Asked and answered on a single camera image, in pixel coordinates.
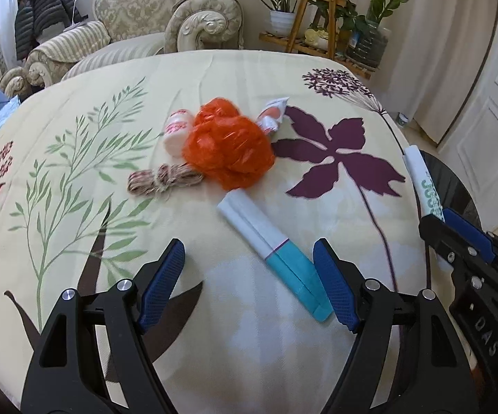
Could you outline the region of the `black lined trash bin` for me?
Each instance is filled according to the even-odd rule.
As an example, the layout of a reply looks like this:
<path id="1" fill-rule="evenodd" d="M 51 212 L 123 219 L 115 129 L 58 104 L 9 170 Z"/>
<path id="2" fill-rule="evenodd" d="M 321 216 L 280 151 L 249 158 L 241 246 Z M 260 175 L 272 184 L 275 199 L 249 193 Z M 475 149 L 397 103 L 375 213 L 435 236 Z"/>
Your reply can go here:
<path id="1" fill-rule="evenodd" d="M 472 225 L 481 229 L 481 220 L 475 202 L 459 177 L 439 158 L 425 150 L 420 150 L 420 152 L 429 169 L 437 194 L 440 196 L 442 207 L 451 208 Z"/>

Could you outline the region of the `small white yogurt bottle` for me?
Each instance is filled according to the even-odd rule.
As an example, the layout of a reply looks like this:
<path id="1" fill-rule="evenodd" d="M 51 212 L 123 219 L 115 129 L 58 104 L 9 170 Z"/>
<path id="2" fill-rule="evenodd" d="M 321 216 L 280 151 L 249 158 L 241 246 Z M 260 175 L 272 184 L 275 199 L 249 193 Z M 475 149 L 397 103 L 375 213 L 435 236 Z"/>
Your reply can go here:
<path id="1" fill-rule="evenodd" d="M 180 158 L 182 148 L 189 136 L 195 117 L 187 109 L 179 109 L 170 114 L 164 128 L 164 148 L 171 157 Z"/>

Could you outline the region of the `small yellow flower pot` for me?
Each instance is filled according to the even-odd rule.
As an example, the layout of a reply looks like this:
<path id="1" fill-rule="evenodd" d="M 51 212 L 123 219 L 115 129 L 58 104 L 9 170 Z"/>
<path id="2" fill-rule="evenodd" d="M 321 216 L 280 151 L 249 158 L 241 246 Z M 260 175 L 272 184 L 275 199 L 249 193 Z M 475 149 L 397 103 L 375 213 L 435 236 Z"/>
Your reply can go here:
<path id="1" fill-rule="evenodd" d="M 304 33 L 304 43 L 318 50 L 327 50 L 329 47 L 329 33 L 321 29 L 308 28 Z"/>

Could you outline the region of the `orange plastic bag ball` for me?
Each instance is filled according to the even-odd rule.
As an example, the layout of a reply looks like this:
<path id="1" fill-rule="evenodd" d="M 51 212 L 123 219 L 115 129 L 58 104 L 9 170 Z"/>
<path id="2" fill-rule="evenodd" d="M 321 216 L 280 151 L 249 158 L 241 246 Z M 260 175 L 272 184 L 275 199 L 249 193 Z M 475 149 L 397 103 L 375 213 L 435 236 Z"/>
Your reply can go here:
<path id="1" fill-rule="evenodd" d="M 255 185 L 275 162 L 262 129 L 222 97 L 200 107 L 182 157 L 226 191 Z"/>

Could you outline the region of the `white panel door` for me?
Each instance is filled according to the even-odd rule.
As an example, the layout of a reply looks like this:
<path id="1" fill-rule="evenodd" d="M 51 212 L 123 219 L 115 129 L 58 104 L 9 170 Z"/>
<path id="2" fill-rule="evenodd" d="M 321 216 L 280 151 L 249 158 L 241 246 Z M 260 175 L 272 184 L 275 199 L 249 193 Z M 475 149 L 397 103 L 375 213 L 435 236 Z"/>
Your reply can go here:
<path id="1" fill-rule="evenodd" d="M 483 228 L 498 229 L 498 23 L 488 58 L 439 156 L 461 179 Z"/>

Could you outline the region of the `wooden plant stand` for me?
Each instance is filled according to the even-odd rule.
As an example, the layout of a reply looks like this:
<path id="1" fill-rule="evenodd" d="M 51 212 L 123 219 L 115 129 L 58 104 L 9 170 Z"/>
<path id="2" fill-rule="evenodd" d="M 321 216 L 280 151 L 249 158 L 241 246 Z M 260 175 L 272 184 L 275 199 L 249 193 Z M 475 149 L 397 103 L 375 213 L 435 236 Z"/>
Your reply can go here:
<path id="1" fill-rule="evenodd" d="M 262 32 L 261 41 L 282 47 L 287 53 L 303 53 L 327 58 L 369 80 L 375 69 L 347 56 L 349 40 L 366 21 L 350 0 L 297 0 L 287 36 Z"/>

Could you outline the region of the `black puffer jacket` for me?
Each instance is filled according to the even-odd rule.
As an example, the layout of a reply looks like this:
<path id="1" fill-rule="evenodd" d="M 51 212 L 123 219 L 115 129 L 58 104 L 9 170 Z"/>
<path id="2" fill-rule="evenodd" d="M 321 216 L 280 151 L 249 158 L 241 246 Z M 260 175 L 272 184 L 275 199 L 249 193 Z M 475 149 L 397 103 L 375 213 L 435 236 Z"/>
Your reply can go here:
<path id="1" fill-rule="evenodd" d="M 74 0 L 21 0 L 14 24 L 17 59 L 27 58 L 39 45 L 37 38 L 45 29 L 58 23 L 69 26 L 82 20 Z"/>

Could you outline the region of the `floral cream tablecloth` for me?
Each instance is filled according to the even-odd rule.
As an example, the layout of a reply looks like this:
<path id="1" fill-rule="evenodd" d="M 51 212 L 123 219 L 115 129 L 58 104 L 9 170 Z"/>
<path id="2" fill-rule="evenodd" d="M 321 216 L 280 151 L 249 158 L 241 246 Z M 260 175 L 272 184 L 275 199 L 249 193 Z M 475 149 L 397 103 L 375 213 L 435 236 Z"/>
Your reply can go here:
<path id="1" fill-rule="evenodd" d="M 108 290 L 173 238 L 186 265 L 145 335 L 182 413 L 317 413 L 353 335 L 312 245 L 392 290 L 426 281 L 406 140 L 327 60 L 192 51 L 27 98 L 0 128 L 0 390 L 19 406 L 62 291 Z"/>

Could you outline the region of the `white red snack packet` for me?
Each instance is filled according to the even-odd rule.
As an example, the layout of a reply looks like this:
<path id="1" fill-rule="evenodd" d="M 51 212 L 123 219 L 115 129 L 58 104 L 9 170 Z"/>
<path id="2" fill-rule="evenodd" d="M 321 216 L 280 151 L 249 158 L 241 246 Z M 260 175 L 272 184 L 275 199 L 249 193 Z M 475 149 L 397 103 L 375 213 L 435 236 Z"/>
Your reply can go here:
<path id="1" fill-rule="evenodd" d="M 283 115 L 286 113 L 288 97 L 270 101 L 262 109 L 256 119 L 256 124 L 267 136 L 273 136 L 279 129 Z"/>

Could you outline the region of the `white teal paper box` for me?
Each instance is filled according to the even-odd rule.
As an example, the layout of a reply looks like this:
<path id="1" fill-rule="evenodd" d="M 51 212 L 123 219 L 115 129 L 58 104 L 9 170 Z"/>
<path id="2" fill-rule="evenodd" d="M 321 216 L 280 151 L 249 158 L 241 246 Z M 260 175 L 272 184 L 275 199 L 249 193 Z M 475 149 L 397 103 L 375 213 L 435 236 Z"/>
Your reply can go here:
<path id="1" fill-rule="evenodd" d="M 217 208 L 312 317 L 325 322 L 333 308 L 315 266 L 298 246 L 241 189 L 229 191 Z"/>

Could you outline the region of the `white green tube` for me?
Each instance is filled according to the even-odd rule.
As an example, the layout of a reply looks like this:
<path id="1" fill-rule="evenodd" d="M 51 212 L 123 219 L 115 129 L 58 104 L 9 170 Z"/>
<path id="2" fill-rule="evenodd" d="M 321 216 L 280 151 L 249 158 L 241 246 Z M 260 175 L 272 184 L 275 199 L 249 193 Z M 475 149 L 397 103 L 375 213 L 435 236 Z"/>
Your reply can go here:
<path id="1" fill-rule="evenodd" d="M 404 150 L 404 162 L 418 197 L 421 216 L 433 214 L 438 219 L 445 220 L 440 196 L 416 145 Z"/>

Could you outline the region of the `white curtain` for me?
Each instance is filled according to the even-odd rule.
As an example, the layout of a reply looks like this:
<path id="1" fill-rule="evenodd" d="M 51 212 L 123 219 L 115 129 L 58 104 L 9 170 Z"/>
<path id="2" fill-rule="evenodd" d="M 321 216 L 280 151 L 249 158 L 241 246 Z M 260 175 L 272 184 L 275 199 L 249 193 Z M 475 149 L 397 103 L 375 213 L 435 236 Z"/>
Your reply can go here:
<path id="1" fill-rule="evenodd" d="M 372 92 L 441 142 L 478 77 L 497 15 L 498 0 L 408 0 L 382 23 L 391 37 Z"/>

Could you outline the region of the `small white cup on floor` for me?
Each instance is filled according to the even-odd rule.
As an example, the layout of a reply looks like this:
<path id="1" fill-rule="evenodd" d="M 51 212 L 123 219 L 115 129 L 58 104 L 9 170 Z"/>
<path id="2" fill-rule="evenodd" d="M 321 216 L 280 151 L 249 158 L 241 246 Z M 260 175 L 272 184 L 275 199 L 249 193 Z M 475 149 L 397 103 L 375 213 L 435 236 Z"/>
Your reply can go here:
<path id="1" fill-rule="evenodd" d="M 401 128 L 404 128 L 407 124 L 409 124 L 408 117 L 404 115 L 402 112 L 397 113 L 395 121 Z"/>

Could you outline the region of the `tall plant in dark pot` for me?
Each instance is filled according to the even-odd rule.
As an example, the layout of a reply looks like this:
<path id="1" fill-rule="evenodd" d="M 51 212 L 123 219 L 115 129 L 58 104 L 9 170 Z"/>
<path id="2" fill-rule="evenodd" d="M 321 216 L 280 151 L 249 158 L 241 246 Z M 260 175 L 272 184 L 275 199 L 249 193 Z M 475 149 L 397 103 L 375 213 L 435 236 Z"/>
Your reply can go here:
<path id="1" fill-rule="evenodd" d="M 365 16 L 358 16 L 348 43 L 347 56 L 361 65 L 375 69 L 383 58 L 389 41 L 389 31 L 381 26 L 384 19 L 409 0 L 370 0 Z"/>

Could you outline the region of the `checkered twine bundle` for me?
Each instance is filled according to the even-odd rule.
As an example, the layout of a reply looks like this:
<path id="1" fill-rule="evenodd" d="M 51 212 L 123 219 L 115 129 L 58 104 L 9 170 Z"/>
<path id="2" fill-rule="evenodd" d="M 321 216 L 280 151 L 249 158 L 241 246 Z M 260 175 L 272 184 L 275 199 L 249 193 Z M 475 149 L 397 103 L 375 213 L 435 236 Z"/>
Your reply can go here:
<path id="1" fill-rule="evenodd" d="M 203 178 L 189 164 L 163 164 L 157 170 L 145 169 L 131 173 L 127 180 L 127 191 L 131 195 L 155 196 L 172 188 L 197 185 Z"/>

